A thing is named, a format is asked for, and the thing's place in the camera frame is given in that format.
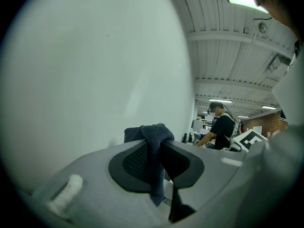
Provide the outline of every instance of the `gray cloth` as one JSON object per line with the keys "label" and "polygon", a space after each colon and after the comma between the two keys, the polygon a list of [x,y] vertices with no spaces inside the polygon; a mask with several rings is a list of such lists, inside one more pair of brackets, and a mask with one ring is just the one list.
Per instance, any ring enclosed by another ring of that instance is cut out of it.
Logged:
{"label": "gray cloth", "polygon": [[127,128],[124,131],[125,143],[139,139],[147,139],[149,143],[147,179],[152,189],[150,197],[155,205],[159,206],[164,198],[164,168],[161,164],[161,142],[165,139],[174,140],[174,135],[162,123]]}

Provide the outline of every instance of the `brick wall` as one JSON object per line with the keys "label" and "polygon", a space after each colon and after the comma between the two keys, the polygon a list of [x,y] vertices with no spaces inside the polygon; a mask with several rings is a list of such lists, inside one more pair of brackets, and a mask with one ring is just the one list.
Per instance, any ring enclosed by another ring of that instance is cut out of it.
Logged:
{"label": "brick wall", "polygon": [[244,131],[249,129],[253,129],[256,126],[262,126],[262,135],[267,137],[267,132],[270,132],[271,135],[276,130],[283,130],[288,126],[287,122],[283,122],[280,120],[281,112],[272,113],[266,116],[262,116],[259,118],[247,120],[247,124],[244,126]]}

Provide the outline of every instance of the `black mesh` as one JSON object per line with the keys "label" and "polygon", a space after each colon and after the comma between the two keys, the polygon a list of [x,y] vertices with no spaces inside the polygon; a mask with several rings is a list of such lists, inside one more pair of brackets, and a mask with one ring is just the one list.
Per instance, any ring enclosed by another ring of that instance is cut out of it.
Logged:
{"label": "black mesh", "polygon": [[138,178],[141,181],[147,182],[146,179],[146,169],[148,164],[148,145],[136,150],[134,153],[130,154],[123,160],[124,170]]}

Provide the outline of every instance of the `ceiling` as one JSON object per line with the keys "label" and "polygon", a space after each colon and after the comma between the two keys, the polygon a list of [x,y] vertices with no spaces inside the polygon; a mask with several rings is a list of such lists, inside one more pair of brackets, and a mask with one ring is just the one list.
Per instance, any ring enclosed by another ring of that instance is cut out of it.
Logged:
{"label": "ceiling", "polygon": [[[272,88],[286,72],[296,37],[264,12],[227,0],[173,0],[187,33],[199,114],[210,98],[230,99],[233,115],[254,116],[278,107]],[[262,34],[258,24],[264,22]]]}

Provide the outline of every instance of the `black t-shirt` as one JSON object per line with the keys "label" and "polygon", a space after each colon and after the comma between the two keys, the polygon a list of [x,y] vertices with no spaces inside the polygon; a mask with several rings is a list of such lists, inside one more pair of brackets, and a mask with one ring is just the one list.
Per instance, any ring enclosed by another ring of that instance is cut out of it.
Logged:
{"label": "black t-shirt", "polygon": [[210,130],[210,132],[217,135],[217,138],[215,139],[214,149],[221,150],[222,148],[229,148],[230,143],[225,136],[230,138],[233,132],[233,128],[234,121],[232,121],[228,116],[224,115],[218,118]]}

